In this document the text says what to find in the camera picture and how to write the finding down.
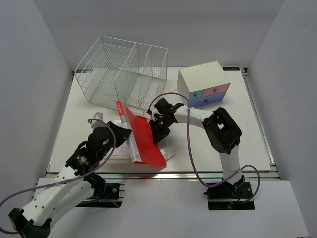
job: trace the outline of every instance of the robotic arm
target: robotic arm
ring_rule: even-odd
[[[112,122],[108,122],[107,125],[114,132],[116,148],[122,145],[132,132]],[[53,180],[57,186],[46,188],[22,209],[14,208],[9,213],[13,227],[22,237],[46,238],[61,217],[81,201],[93,196],[95,191],[105,187],[104,179],[96,173],[60,184],[62,181],[76,179],[92,171],[113,147],[114,138],[107,127],[95,121],[91,127],[94,130],[88,136],[88,140],[80,143]]]
[[[160,99],[152,112],[149,125],[153,134],[153,143],[158,143],[170,133],[169,127],[174,123],[187,123],[188,107],[183,103],[174,106],[165,98]],[[223,169],[223,179],[240,170],[239,143],[242,132],[229,113],[224,108],[214,112],[192,108],[190,109],[190,125],[203,128],[212,147],[219,152]],[[244,183],[240,170],[235,176],[222,185],[209,189],[209,198],[234,197]]]

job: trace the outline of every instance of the wire mesh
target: wire mesh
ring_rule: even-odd
[[[168,49],[101,36],[76,68],[75,77],[87,100],[117,109],[121,100],[144,115],[167,80]]]

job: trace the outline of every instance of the light blue drawer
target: light blue drawer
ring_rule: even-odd
[[[206,105],[209,103],[219,102],[219,101],[222,101],[225,94],[226,93],[219,93],[219,94],[216,94],[213,96],[191,100],[191,101],[189,101],[188,106],[189,107],[198,107],[198,106]]]
[[[195,99],[201,98],[202,95],[203,95],[203,90],[191,92],[189,94],[189,100],[195,100]]]

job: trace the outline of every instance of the gray wall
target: gray wall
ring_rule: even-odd
[[[30,188],[45,174],[71,71],[32,0],[0,1],[0,200]],[[8,213],[32,193],[1,207]]]
[[[317,1],[286,0],[252,60],[249,80],[277,168],[290,180],[312,238],[317,238],[316,68]]]
[[[35,0],[72,70],[100,35],[167,47],[170,66],[249,66],[283,0]]]

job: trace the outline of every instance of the drawer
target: drawer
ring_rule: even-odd
[[[229,86],[230,83],[204,89],[202,97],[207,97],[218,93],[224,93],[228,90]]]
[[[201,98],[202,94],[203,94],[203,90],[191,92],[189,94],[189,100],[195,100],[195,99]]]
[[[189,107],[198,107],[198,106],[209,104],[209,103],[219,102],[219,101],[222,101],[225,94],[226,93],[224,92],[224,93],[219,93],[219,94],[212,95],[209,97],[191,100],[191,101],[189,101],[188,106]]]

